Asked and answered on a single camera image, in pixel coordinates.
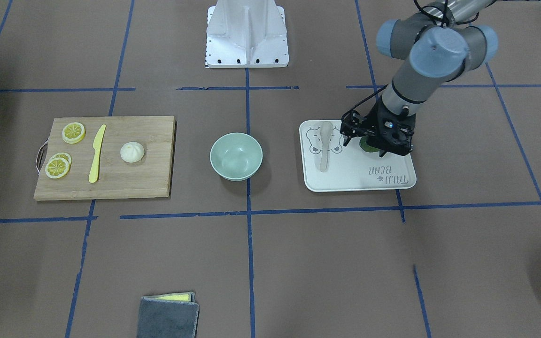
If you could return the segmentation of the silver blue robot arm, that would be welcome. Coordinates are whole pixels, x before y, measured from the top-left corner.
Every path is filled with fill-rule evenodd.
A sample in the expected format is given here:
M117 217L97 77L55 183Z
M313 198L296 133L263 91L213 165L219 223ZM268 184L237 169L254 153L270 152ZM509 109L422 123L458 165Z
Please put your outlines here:
M491 60L498 36L489 26L472 26L491 0L436 0L404 20L387 21L376 36L382 55L402 60L379 100L363 119L361 147L408 155L416 115L443 83Z

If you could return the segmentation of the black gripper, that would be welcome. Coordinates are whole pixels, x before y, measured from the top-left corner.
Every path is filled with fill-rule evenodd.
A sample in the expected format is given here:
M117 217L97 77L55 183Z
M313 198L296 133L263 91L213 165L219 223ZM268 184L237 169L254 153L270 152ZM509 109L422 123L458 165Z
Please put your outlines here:
M387 153L406 156L412 152L414 115L409 112L408 105L404 105L394 114L379 101L367 115L371 131L367 143L381 150L380 157Z

